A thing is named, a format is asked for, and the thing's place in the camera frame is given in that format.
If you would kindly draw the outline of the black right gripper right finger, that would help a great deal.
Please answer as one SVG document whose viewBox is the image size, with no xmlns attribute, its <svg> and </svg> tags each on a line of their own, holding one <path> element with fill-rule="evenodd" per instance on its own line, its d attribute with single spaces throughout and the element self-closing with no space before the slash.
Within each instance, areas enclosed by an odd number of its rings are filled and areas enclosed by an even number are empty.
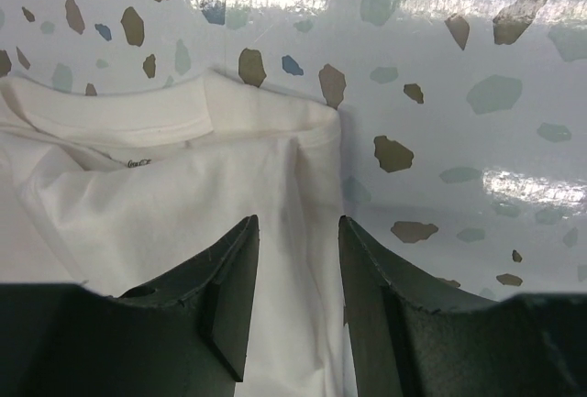
<svg viewBox="0 0 587 397">
<path fill-rule="evenodd" d="M 361 396 L 583 396 L 586 298 L 464 292 L 338 223 L 345 312 Z"/>
</svg>

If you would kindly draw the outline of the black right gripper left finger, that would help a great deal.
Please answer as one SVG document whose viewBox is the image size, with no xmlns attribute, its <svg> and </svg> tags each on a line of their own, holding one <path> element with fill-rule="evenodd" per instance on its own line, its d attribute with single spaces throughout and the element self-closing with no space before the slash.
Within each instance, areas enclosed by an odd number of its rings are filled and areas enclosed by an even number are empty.
<svg viewBox="0 0 587 397">
<path fill-rule="evenodd" d="M 259 219 L 119 297 L 1 287 L 4 396 L 231 396 L 243 381 Z"/>
</svg>

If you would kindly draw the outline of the white t-shirt red print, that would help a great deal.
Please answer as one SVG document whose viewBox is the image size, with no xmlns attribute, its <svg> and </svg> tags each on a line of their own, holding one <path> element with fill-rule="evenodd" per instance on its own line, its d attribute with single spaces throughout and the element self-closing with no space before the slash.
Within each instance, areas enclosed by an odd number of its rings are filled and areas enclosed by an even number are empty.
<svg viewBox="0 0 587 397">
<path fill-rule="evenodd" d="M 1 81 L 1 278 L 118 295 L 242 218 L 260 259 L 239 396 L 343 394 L 336 110 L 209 72 L 158 91 Z"/>
</svg>

